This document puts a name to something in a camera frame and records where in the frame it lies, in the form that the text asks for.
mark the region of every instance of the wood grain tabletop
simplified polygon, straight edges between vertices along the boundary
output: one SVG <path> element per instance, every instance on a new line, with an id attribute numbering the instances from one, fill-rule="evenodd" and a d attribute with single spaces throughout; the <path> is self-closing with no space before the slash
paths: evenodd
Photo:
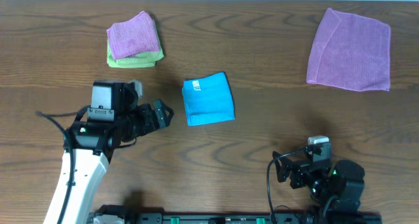
<path id="1" fill-rule="evenodd" d="M 327 7 L 392 28 L 389 92 L 306 84 Z M 165 57 L 155 67 L 106 64 L 106 29 L 142 10 Z M 175 111 L 169 128 L 115 152 L 92 210 L 125 204 L 166 212 L 264 212 L 272 151 L 329 136 L 334 161 L 365 168 L 362 211 L 419 223 L 419 3 L 354 1 L 0 0 L 0 223 L 41 223 L 60 175 L 63 138 L 34 112 L 90 103 L 97 79 L 143 83 L 142 103 Z M 188 127 L 186 79 L 228 76 L 236 120 Z M 72 118 L 62 118 L 65 127 Z M 272 179 L 274 205 L 314 204 Z"/>

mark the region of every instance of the white tag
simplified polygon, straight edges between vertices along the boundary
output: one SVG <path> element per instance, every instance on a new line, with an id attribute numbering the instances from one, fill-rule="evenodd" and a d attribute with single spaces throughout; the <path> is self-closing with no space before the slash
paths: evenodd
<path id="1" fill-rule="evenodd" d="M 192 81 L 192 85 L 194 87 L 194 90 L 201 90 L 201 88 L 199 87 L 199 81 Z"/>

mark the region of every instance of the folded purple cloth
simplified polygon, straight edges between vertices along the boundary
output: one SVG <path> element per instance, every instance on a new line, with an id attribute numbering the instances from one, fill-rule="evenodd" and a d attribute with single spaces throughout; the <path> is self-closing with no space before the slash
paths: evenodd
<path id="1" fill-rule="evenodd" d="M 308 60 L 307 83 L 355 91 L 389 90 L 389 25 L 327 9 Z"/>
<path id="2" fill-rule="evenodd" d="M 153 19 L 144 11 L 129 21 L 113 24 L 107 38 L 114 60 L 160 50 Z"/>

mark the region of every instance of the folded blue cloth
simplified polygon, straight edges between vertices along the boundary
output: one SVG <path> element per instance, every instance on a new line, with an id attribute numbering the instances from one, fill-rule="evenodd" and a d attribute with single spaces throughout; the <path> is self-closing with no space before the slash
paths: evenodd
<path id="1" fill-rule="evenodd" d="M 224 73 L 183 82 L 188 126 L 234 120 L 234 104 Z"/>

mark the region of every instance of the green cloth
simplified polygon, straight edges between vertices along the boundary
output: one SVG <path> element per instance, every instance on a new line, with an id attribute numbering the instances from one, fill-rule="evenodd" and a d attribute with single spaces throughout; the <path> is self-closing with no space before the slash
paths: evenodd
<path id="1" fill-rule="evenodd" d="M 111 54 L 111 47 L 109 46 L 109 40 L 107 40 L 107 64 L 109 67 L 121 67 L 121 68 L 136 68 L 136 67 L 153 67 L 156 65 L 156 61 L 161 60 L 164 57 L 163 49 L 160 46 L 158 52 L 141 52 L 133 57 L 121 58 L 114 60 Z"/>

